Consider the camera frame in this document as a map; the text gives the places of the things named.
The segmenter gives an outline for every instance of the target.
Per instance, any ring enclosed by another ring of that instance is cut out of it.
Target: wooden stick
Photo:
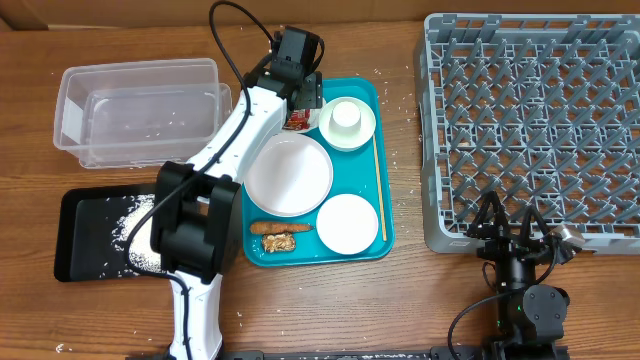
[[[382,221],[382,240],[387,241],[387,224],[384,221],[384,204],[382,203],[382,183],[380,182],[380,164],[378,163],[378,147],[373,135],[373,159],[376,162],[376,179],[378,180],[378,200],[380,201],[380,220]]]

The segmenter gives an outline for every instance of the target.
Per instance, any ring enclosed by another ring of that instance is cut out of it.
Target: white bowl
[[[310,137],[294,133],[269,139],[245,179],[251,201],[281,217],[315,209],[332,184],[333,165],[327,151]]]
[[[336,195],[318,211],[316,230],[332,251],[353,255],[366,250],[378,235],[378,214],[369,202],[352,194]]]
[[[353,151],[364,145],[376,130],[376,116],[364,101],[341,97],[322,108],[320,133],[339,151]]]

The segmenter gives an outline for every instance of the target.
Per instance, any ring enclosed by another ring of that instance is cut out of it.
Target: white powder
[[[128,215],[118,220],[118,228],[112,234],[111,242],[116,251],[124,251],[124,244],[131,230],[153,208],[154,195],[138,195],[131,197],[135,201],[134,206],[128,208]],[[151,250],[151,222],[149,219],[133,238],[129,256],[131,262],[139,268],[147,271],[161,272],[160,254]]]

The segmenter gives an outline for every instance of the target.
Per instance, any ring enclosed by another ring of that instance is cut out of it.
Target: carrot
[[[257,221],[251,224],[249,230],[252,234],[281,234],[284,232],[296,233],[313,230],[313,226],[308,224],[287,224],[275,221]]]

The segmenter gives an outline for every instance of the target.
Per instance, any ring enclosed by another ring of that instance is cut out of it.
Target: white cup
[[[331,130],[342,136],[357,134],[361,125],[361,114],[358,105],[343,101],[337,104],[331,112],[329,126]]]

